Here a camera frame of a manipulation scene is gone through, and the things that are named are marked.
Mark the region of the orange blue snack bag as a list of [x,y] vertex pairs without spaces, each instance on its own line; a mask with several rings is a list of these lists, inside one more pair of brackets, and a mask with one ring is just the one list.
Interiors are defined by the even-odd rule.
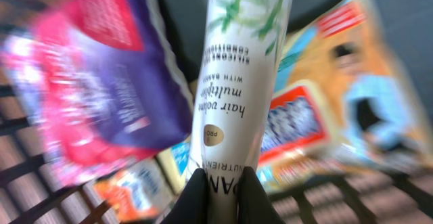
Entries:
[[317,175],[432,166],[432,130],[374,0],[343,0],[288,37],[257,175],[277,193]]

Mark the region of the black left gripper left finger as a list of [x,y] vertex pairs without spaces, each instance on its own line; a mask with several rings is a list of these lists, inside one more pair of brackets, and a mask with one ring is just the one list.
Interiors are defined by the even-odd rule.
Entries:
[[161,224],[207,224],[208,183],[204,169],[196,169],[173,209]]

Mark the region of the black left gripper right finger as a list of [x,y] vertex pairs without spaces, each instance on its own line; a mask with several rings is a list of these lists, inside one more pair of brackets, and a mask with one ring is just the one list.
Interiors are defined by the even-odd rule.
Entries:
[[284,224],[250,166],[243,170],[237,199],[239,224]]

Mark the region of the red purple pad pack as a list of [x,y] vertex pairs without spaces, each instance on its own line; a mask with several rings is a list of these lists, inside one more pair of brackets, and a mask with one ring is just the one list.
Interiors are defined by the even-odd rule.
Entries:
[[8,36],[1,58],[64,186],[190,134],[192,96],[158,0],[65,0]]

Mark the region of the white conditioner tube gold cap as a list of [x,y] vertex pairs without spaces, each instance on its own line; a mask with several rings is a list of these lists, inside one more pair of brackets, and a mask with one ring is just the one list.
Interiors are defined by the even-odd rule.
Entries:
[[191,161],[206,172],[208,222],[237,222],[242,171],[256,168],[292,0],[208,0]]

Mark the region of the small orange snack packet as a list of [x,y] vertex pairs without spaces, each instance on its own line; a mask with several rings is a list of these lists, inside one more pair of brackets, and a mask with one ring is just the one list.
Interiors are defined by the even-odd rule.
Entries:
[[142,160],[121,169],[96,181],[94,189],[114,209],[121,222],[155,219],[173,201],[155,160]]

